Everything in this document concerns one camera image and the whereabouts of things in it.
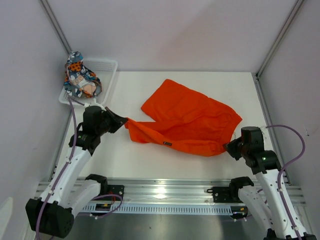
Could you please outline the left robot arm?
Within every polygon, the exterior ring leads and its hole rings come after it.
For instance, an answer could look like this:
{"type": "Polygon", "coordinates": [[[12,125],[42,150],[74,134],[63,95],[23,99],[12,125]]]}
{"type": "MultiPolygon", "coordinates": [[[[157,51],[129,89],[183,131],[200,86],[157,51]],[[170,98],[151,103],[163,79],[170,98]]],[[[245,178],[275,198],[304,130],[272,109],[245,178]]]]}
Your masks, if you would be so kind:
{"type": "Polygon", "coordinates": [[[82,116],[82,122],[73,123],[74,133],[65,162],[40,196],[26,203],[28,222],[37,240],[41,234],[65,238],[75,218],[90,201],[109,198],[123,202],[123,195],[111,193],[108,179],[98,174],[88,175],[83,184],[72,192],[79,174],[101,143],[101,137],[115,133],[128,121],[128,118],[99,105],[87,106],[82,116]]]}

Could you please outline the orange shorts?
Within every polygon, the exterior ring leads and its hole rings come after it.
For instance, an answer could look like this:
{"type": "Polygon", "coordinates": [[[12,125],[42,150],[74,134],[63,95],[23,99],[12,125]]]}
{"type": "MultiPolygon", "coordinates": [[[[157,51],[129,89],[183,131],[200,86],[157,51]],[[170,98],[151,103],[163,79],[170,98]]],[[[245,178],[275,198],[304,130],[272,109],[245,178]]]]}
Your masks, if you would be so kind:
{"type": "Polygon", "coordinates": [[[212,157],[225,152],[242,118],[230,106],[171,79],[142,105],[152,122],[125,123],[133,142],[162,145],[173,150],[212,157]]]}

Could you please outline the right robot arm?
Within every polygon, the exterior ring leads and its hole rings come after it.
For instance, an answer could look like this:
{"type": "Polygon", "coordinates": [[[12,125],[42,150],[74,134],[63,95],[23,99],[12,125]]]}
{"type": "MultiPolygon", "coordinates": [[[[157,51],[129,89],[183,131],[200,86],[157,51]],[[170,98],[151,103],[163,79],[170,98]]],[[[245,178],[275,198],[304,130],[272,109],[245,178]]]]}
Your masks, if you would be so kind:
{"type": "Polygon", "coordinates": [[[284,167],[272,150],[266,150],[263,132],[259,127],[241,129],[241,136],[224,145],[227,153],[243,158],[259,182],[265,198],[261,198],[249,177],[230,181],[228,196],[234,202],[243,202],[249,212],[266,231],[267,240],[315,240],[307,232],[297,215],[283,179],[284,167]]]}

